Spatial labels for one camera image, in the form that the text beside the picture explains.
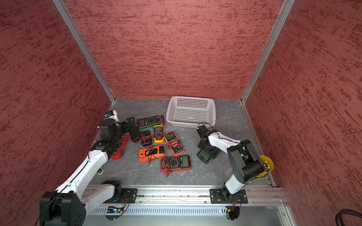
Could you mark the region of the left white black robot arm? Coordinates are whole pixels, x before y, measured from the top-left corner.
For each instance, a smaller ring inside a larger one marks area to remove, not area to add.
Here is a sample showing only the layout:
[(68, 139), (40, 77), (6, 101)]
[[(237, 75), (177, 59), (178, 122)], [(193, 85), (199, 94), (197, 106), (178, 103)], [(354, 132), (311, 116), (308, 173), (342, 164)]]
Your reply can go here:
[(100, 140), (88, 151), (85, 160), (54, 192), (40, 199), (39, 226), (81, 226), (86, 217), (105, 202), (123, 204), (127, 211), (134, 204), (137, 189), (122, 189), (120, 181), (106, 180), (87, 194), (87, 186), (102, 166), (116, 153), (124, 135), (116, 115), (106, 115), (98, 126)]

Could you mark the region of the yellow multimeter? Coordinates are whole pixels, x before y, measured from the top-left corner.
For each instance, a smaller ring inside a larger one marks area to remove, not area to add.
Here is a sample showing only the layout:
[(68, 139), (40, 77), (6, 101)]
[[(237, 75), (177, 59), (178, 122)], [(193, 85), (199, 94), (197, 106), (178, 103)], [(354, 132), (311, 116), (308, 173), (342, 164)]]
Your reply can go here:
[(153, 139), (155, 144), (161, 144), (164, 142), (164, 126), (155, 125)]

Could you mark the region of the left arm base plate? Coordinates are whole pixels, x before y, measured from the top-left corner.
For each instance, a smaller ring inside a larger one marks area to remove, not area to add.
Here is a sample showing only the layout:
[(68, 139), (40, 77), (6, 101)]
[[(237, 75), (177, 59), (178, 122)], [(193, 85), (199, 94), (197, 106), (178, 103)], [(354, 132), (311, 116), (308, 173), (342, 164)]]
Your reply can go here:
[(137, 197), (137, 188), (123, 188), (119, 195), (104, 201), (106, 204), (134, 204)]

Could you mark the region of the red multimeter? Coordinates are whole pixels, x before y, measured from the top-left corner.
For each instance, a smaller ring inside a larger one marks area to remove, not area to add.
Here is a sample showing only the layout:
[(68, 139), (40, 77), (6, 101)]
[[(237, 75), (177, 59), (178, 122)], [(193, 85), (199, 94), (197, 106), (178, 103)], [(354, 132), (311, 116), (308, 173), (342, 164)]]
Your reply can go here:
[(192, 169), (189, 155), (163, 157), (160, 160), (161, 172), (169, 175), (172, 172)]

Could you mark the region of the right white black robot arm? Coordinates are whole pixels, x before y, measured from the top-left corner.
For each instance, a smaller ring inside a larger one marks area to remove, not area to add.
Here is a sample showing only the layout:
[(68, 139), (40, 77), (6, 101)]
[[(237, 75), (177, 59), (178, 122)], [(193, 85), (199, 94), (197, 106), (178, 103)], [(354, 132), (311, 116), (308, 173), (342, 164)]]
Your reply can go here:
[(237, 194), (252, 180), (267, 171), (260, 155), (248, 140), (235, 140), (205, 125), (197, 128), (200, 136), (198, 148), (215, 158), (220, 151), (228, 155), (232, 169), (231, 177), (222, 186), (222, 198), (226, 202), (236, 199)]

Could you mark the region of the orange Victor multimeter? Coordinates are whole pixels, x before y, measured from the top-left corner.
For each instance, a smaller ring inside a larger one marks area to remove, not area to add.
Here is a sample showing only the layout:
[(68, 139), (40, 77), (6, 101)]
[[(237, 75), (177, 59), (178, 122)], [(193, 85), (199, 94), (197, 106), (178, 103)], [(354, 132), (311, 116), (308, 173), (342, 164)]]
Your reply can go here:
[(166, 133), (164, 139), (167, 143), (167, 148), (174, 156), (179, 156), (184, 153), (184, 147), (174, 131)]

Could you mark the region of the red clamp meter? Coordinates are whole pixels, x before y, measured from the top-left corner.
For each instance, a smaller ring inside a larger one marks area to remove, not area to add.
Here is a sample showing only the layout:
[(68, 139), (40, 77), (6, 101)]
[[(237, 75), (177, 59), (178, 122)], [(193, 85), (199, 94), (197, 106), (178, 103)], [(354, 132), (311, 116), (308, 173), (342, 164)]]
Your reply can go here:
[(123, 157), (124, 155), (124, 149), (128, 143), (129, 140), (129, 135), (128, 134), (124, 134), (117, 142), (117, 146), (116, 149), (114, 151), (114, 153), (112, 154), (112, 156), (110, 157), (110, 159), (112, 160), (118, 160), (120, 158)]

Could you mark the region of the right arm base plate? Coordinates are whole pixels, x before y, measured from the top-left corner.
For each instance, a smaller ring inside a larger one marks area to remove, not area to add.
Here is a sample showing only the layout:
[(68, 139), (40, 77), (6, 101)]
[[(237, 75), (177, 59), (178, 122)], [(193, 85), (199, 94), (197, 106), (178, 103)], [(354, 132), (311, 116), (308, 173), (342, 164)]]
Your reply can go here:
[(210, 189), (210, 200), (212, 204), (247, 204), (248, 198), (246, 191), (241, 189), (235, 194), (230, 194), (226, 188), (223, 189)]

